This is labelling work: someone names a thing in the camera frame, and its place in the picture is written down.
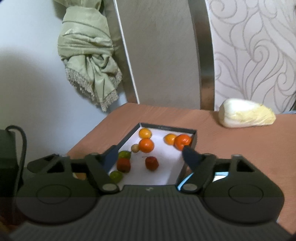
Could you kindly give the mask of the green lime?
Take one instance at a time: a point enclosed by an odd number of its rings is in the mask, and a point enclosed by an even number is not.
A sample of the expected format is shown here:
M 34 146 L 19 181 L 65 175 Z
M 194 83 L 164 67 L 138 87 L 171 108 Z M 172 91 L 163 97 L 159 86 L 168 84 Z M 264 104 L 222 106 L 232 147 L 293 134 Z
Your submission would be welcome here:
M 132 153 L 130 151 L 120 151 L 118 153 L 118 158 L 119 159 L 125 158 L 125 159 L 129 159 L 130 160 L 131 155 L 132 155 Z
M 123 173 L 118 170 L 112 171 L 109 176 L 115 184 L 118 184 L 123 179 Z

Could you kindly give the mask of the dark red apple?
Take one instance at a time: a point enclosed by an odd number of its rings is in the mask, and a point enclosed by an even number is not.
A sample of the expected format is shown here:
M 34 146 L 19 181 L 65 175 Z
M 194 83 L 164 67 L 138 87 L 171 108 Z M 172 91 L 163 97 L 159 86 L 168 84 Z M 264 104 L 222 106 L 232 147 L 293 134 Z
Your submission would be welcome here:
M 116 163 L 116 168 L 122 173 L 128 173 L 131 170 L 130 159 L 128 158 L 119 158 Z

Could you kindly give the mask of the large orange tangerine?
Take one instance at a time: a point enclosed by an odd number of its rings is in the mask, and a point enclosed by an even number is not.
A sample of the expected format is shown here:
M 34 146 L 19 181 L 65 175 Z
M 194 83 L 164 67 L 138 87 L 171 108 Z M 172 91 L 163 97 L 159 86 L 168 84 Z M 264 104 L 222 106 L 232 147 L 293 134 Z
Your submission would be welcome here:
M 189 135 L 186 134 L 181 134 L 178 135 L 177 137 L 175 137 L 174 140 L 174 147 L 179 150 L 182 151 L 184 149 L 184 146 L 188 146 L 192 141 L 192 138 Z

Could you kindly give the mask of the small yellow orange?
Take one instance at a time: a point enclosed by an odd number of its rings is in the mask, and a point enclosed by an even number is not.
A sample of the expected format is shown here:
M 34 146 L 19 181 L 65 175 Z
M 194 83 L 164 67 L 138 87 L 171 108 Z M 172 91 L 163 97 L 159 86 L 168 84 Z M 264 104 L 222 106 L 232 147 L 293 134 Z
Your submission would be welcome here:
M 148 128 L 141 128 L 138 132 L 138 135 L 141 139 L 143 138 L 151 138 L 152 132 Z
M 174 133 L 169 133 L 166 136 L 164 136 L 164 142 L 167 145 L 173 146 L 176 137 L 177 136 Z

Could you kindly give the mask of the orange tangerine with stem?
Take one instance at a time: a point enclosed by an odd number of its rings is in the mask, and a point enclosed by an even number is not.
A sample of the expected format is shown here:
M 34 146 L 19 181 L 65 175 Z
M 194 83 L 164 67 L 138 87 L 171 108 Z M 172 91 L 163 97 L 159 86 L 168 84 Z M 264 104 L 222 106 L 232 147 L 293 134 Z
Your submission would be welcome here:
M 154 142 L 149 138 L 143 138 L 138 143 L 139 150 L 143 153 L 150 153 L 154 150 Z

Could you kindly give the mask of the red apple with stem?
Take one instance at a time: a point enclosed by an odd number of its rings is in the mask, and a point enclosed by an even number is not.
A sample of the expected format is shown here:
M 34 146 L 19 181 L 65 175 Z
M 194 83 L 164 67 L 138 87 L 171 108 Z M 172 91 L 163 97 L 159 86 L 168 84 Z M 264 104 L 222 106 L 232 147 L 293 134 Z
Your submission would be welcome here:
M 145 159 L 145 166 L 150 171 L 156 171 L 156 169 L 158 169 L 158 167 L 159 167 L 159 163 L 158 163 L 157 158 L 147 157 Z

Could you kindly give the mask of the small tan round fruit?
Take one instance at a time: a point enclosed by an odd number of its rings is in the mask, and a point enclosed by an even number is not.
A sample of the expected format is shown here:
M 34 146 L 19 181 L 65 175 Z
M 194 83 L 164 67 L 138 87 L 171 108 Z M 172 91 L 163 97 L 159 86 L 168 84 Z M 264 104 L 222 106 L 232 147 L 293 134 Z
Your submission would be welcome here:
M 139 152 L 139 145 L 138 145 L 138 144 L 133 144 L 133 145 L 131 146 L 131 151 L 132 151 L 133 153 L 137 153 L 137 152 Z

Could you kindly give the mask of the black shallow box tray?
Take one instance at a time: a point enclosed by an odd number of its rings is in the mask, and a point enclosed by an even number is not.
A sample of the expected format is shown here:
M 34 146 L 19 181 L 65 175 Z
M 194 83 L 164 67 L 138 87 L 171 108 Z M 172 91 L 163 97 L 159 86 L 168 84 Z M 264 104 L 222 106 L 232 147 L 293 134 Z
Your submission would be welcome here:
M 148 123 L 138 123 L 132 130 L 118 143 L 118 153 L 120 151 L 130 151 L 133 144 L 140 142 L 138 132 L 141 128 L 148 128 L 152 132 L 154 150 L 150 153 L 141 151 L 132 153 L 130 163 L 131 170 L 123 175 L 123 179 L 118 183 L 119 188 L 125 185 L 174 185 L 184 179 L 187 165 L 185 164 L 181 151 L 174 146 L 164 142 L 164 136 L 169 133 L 175 135 L 186 134 L 192 138 L 191 147 L 197 143 L 197 131 L 187 128 L 177 128 L 172 126 L 160 126 Z M 150 171 L 145 166 L 147 157 L 155 157 L 159 167 L 156 171 Z M 116 170 L 116 163 L 109 173 Z

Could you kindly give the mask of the napa cabbage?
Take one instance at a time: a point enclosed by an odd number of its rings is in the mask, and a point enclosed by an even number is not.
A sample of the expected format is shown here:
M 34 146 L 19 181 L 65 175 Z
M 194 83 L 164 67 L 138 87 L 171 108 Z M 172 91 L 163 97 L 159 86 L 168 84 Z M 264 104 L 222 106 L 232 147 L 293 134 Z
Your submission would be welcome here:
M 248 128 L 269 126 L 276 120 L 272 109 L 250 100 L 230 98 L 225 100 L 218 111 L 218 121 L 226 128 Z

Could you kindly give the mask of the brown table mat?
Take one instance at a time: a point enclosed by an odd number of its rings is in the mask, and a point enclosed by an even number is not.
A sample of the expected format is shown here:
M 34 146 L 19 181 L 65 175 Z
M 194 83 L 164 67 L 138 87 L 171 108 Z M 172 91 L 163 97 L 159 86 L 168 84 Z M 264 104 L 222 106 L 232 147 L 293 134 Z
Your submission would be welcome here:
M 102 153 L 137 123 L 193 129 L 197 131 L 197 151 L 220 158 L 244 156 L 281 188 L 285 204 L 280 224 L 295 232 L 295 115 L 279 114 L 270 126 L 230 129 L 219 125 L 214 111 L 127 103 L 109 114 L 68 155 L 81 158 Z

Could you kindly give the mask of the green tied curtain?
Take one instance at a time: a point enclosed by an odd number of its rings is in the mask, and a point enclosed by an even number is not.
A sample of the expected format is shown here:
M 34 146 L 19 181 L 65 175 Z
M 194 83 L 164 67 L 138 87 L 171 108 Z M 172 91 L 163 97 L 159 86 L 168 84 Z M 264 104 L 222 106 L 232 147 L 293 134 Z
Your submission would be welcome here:
M 118 100 L 121 70 L 101 1 L 58 1 L 66 8 L 57 49 L 67 80 L 103 112 Z

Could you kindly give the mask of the grey cabinet door panel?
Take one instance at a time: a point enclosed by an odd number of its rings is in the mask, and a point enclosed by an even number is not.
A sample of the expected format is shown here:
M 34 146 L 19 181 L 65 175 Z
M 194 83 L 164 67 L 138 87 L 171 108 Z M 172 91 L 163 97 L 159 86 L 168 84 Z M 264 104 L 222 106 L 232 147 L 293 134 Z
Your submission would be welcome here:
M 126 100 L 199 109 L 200 67 L 187 1 L 105 1 Z

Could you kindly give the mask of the white swirl pattern panel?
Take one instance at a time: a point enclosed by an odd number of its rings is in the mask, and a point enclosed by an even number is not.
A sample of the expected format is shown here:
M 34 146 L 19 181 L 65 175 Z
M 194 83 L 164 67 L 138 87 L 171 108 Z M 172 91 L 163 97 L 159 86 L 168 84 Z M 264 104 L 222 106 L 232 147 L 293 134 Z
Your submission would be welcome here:
M 295 1 L 207 1 L 214 108 L 229 98 L 283 113 L 295 104 Z

